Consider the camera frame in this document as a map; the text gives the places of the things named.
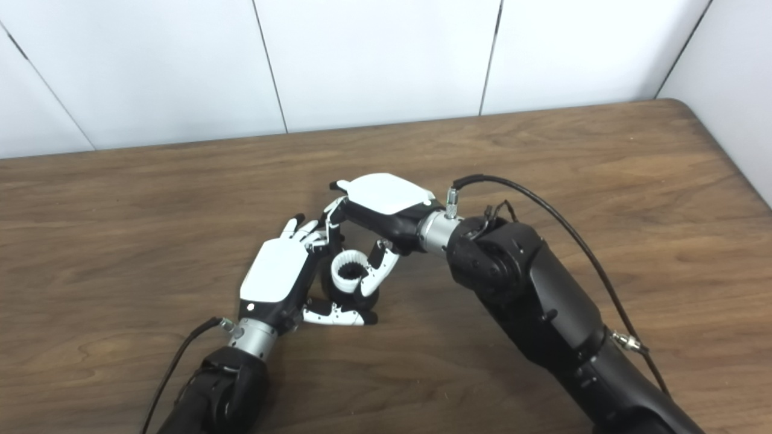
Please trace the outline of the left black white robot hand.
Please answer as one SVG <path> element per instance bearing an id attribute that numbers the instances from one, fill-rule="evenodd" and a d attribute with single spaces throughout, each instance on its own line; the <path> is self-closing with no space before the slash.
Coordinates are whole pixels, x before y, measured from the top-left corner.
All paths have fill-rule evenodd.
<path id="1" fill-rule="evenodd" d="M 239 319 L 255 319 L 279 336 L 303 322 L 332 326 L 374 326 L 377 313 L 309 296 L 328 258 L 319 220 L 294 215 L 278 237 L 263 242 L 239 289 Z"/>

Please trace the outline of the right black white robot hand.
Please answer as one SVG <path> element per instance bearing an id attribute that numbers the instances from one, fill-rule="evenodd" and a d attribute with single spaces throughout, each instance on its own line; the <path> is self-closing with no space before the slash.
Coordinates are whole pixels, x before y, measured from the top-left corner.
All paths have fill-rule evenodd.
<path id="1" fill-rule="evenodd" d="M 443 220 L 446 212 L 430 190 L 388 173 L 363 175 L 331 183 L 344 192 L 325 212 L 326 238 L 332 256 L 323 290 L 337 303 L 372 308 L 381 283 L 402 256 L 414 252 L 445 253 L 450 234 L 460 222 Z M 344 248 L 343 222 L 377 234 L 370 254 Z"/>

